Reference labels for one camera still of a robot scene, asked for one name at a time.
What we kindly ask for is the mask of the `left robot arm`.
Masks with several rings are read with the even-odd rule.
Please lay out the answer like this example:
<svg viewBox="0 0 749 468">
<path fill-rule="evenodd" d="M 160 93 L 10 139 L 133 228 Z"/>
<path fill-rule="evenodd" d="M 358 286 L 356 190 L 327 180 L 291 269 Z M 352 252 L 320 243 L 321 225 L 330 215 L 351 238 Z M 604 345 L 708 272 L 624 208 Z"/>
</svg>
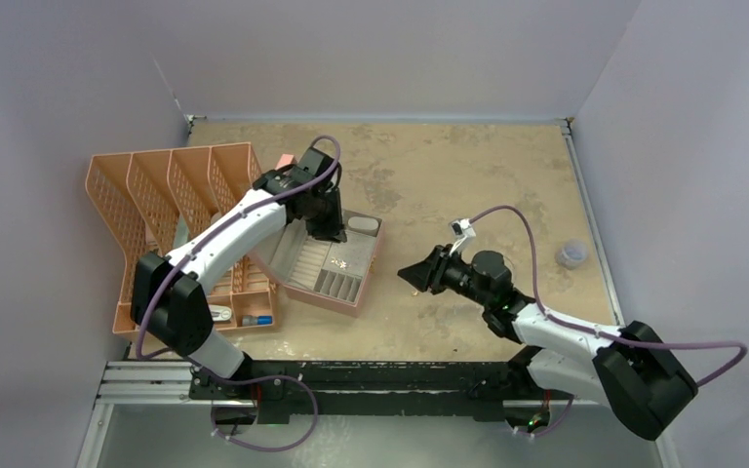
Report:
<svg viewBox="0 0 749 468">
<path fill-rule="evenodd" d="M 207 296 L 222 274 L 294 220 L 321 240 L 342 240 L 342 165 L 299 161 L 256 179 L 237 205 L 202 234 L 165 255 L 146 253 L 135 268 L 132 318 L 161 352 L 214 375 L 226 398 L 251 389 L 253 360 L 216 330 Z"/>
</svg>

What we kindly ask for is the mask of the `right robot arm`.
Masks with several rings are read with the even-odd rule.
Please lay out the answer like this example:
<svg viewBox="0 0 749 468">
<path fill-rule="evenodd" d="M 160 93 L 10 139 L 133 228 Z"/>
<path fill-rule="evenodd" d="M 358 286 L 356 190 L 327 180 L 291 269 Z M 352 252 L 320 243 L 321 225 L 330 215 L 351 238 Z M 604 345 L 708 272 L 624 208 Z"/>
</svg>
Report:
<svg viewBox="0 0 749 468">
<path fill-rule="evenodd" d="M 650 326 L 600 326 L 541 309 L 520 292 L 501 253 L 470 261 L 447 246 L 397 275 L 421 293 L 450 291 L 480 305 L 489 330 L 522 345 L 508 374 L 511 389 L 530 397 L 557 390 L 612 411 L 634 435 L 653 441 L 697 396 L 698 386 Z"/>
</svg>

